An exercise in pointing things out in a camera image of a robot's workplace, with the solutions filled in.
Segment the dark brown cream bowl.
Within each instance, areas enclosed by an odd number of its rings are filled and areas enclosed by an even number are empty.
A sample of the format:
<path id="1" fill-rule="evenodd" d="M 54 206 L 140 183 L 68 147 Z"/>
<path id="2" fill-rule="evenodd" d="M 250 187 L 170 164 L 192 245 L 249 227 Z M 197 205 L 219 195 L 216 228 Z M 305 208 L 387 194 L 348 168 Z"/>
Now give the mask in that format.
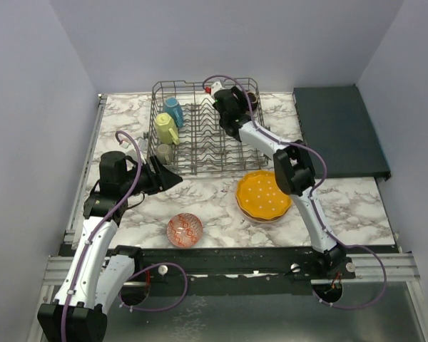
<path id="1" fill-rule="evenodd" d="M 258 97 L 254 92 L 248 91 L 247 92 L 248 99 L 246 100 L 246 110 L 248 112 L 255 112 L 258 107 Z"/>

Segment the small grey cup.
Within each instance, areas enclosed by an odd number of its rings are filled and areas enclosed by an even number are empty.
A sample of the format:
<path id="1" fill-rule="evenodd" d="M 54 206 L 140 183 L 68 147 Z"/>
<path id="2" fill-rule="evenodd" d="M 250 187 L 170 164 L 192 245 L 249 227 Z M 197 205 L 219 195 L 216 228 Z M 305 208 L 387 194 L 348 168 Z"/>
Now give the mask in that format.
<path id="1" fill-rule="evenodd" d="M 156 148 L 156 157 L 162 164 L 171 165 L 174 158 L 172 147 L 168 144 L 160 144 Z"/>

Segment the yellow green mug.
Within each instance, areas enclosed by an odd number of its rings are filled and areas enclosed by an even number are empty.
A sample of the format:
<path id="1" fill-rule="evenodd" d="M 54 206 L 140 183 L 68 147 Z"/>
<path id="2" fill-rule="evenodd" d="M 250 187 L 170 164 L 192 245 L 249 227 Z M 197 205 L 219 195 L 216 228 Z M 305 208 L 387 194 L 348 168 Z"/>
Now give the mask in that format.
<path id="1" fill-rule="evenodd" d="M 167 145 L 179 145 L 180 138 L 178 128 L 174 119 L 167 113 L 157 114 L 154 120 L 154 127 L 156 129 L 158 138 L 161 143 Z"/>

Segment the grey wire dish rack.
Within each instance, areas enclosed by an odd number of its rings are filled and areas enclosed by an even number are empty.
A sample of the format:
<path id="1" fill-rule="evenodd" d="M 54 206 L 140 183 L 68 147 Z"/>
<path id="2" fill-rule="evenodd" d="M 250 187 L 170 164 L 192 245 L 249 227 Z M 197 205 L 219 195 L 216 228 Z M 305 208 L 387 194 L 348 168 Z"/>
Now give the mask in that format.
<path id="1" fill-rule="evenodd" d="M 151 93 L 147 156 L 156 154 L 160 140 L 154 125 L 163 112 L 164 100 L 174 97 L 183 109 L 184 124 L 178 129 L 180 144 L 172 145 L 173 161 L 167 166 L 185 177 L 202 173 L 231 173 L 259 170 L 269 159 L 249 145 L 226 135 L 213 99 L 199 82 L 159 81 Z"/>

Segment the red patterned bowl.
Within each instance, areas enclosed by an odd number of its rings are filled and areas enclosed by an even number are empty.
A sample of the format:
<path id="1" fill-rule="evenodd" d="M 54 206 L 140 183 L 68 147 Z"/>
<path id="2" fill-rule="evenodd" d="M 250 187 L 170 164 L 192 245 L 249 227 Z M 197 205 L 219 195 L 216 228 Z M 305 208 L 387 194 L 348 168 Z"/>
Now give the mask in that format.
<path id="1" fill-rule="evenodd" d="M 203 224 L 194 214 L 180 213 L 170 219 L 166 234 L 175 247 L 193 247 L 203 235 Z"/>

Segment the blue floral mug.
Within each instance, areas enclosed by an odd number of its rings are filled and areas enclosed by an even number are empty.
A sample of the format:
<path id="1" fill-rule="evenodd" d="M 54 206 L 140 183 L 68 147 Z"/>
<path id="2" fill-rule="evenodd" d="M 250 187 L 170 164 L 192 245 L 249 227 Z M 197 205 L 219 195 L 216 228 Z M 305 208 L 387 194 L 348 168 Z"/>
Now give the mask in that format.
<path id="1" fill-rule="evenodd" d="M 166 98 L 164 100 L 163 109 L 165 113 L 169 114 L 169 116 L 172 117 L 178 128 L 183 127 L 183 109 L 175 97 Z"/>

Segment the orange polka dot plate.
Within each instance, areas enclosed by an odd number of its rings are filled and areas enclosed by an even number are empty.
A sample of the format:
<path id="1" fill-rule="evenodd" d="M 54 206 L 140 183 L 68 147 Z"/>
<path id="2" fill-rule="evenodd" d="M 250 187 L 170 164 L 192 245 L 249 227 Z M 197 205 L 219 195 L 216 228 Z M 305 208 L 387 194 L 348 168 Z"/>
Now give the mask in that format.
<path id="1" fill-rule="evenodd" d="M 278 187 L 275 173 L 257 170 L 243 176 L 237 183 L 237 204 L 245 207 L 275 205 L 292 206 L 292 200 Z"/>

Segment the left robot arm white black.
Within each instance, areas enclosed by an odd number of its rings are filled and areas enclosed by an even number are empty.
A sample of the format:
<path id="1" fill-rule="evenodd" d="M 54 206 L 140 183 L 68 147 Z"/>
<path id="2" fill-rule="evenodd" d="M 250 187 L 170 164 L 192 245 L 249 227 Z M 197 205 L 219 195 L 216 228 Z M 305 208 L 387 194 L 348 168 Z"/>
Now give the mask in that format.
<path id="1" fill-rule="evenodd" d="M 128 198 L 155 195 L 183 181 L 156 156 L 149 162 L 123 152 L 102 154 L 99 179 L 83 207 L 78 248 L 54 299 L 37 319 L 48 341 L 102 341 L 108 311 L 123 284 L 144 273 L 138 247 L 108 247 L 128 209 Z"/>

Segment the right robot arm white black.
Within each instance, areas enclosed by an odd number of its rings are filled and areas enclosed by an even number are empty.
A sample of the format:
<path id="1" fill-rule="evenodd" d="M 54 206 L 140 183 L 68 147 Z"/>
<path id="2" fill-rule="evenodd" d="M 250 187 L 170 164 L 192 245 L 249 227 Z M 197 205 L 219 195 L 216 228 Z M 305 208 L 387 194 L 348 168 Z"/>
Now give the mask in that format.
<path id="1" fill-rule="evenodd" d="M 346 248 L 326 223 L 317 198 L 315 169 L 309 156 L 312 150 L 300 140 L 285 142 L 256 123 L 250 98 L 238 87 L 225 88 L 216 81 L 208 93 L 220 114 L 220 127 L 225 133 L 272 159 L 275 181 L 296 204 L 310 235 L 316 275 L 322 279 L 332 278 L 346 259 Z"/>

